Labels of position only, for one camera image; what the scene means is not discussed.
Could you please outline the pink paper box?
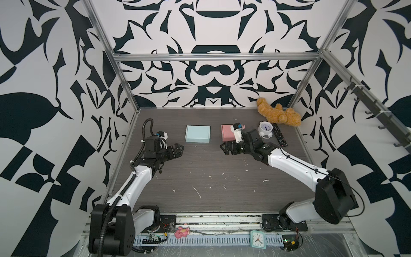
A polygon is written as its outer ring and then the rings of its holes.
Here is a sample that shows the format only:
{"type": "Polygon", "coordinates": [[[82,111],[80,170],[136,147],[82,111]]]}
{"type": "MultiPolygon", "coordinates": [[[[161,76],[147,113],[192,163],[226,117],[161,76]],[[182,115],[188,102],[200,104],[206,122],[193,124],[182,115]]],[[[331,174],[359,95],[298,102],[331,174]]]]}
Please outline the pink paper box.
{"type": "Polygon", "coordinates": [[[231,126],[232,125],[221,125],[222,142],[235,141],[234,135],[231,131],[231,126]]]}

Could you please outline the light blue paper box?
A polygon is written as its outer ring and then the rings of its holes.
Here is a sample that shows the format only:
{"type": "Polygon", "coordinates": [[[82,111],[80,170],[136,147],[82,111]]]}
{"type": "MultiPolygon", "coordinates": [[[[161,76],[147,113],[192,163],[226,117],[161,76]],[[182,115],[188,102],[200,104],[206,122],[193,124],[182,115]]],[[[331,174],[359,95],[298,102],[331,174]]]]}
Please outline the light blue paper box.
{"type": "Polygon", "coordinates": [[[186,142],[209,143],[210,126],[187,125],[185,140],[186,142]]]}

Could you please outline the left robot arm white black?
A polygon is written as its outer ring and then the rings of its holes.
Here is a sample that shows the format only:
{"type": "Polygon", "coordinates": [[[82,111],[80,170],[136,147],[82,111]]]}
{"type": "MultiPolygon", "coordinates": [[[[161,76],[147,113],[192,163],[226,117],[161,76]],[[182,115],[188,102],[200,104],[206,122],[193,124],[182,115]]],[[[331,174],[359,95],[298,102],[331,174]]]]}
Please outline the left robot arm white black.
{"type": "Polygon", "coordinates": [[[99,257],[127,256],[136,234],[155,224],[159,219],[156,207],[143,207],[132,212],[145,186],[156,172],[170,160],[183,156],[184,146],[168,145],[167,135],[156,134],[144,140],[141,152],[133,159],[132,172],[118,192],[91,213],[88,250],[99,257]]]}

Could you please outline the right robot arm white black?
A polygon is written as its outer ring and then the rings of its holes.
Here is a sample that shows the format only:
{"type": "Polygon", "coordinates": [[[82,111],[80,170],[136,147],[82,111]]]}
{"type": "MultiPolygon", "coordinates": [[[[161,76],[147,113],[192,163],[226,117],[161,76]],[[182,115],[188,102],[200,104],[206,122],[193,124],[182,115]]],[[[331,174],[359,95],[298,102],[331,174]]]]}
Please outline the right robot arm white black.
{"type": "Polygon", "coordinates": [[[220,148],[225,155],[250,155],[299,180],[314,192],[313,198],[291,202],[279,212],[281,227],[319,218],[338,224],[357,204],[359,193],[349,184],[343,171],[327,170],[303,161],[279,145],[264,142],[256,129],[242,130],[238,140],[225,142],[220,148]]]}

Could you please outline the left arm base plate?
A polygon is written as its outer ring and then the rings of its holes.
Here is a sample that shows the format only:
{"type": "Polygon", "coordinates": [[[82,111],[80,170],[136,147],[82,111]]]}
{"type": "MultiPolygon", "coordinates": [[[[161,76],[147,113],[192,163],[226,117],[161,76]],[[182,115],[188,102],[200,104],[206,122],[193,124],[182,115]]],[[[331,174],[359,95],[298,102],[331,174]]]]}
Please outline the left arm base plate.
{"type": "Polygon", "coordinates": [[[149,233],[149,232],[168,232],[173,230],[176,224],[175,215],[160,215],[154,216],[151,219],[150,216],[144,214],[144,216],[133,216],[134,227],[136,234],[149,233]]]}

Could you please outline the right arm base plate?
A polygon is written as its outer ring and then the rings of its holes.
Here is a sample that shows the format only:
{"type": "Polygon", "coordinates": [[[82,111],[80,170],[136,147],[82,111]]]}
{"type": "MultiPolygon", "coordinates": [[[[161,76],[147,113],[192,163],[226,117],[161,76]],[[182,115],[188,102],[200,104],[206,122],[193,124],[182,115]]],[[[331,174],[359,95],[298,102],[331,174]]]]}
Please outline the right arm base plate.
{"type": "Polygon", "coordinates": [[[266,232],[307,232],[308,226],[305,221],[294,223],[285,214],[263,214],[262,229],[266,232]]]}

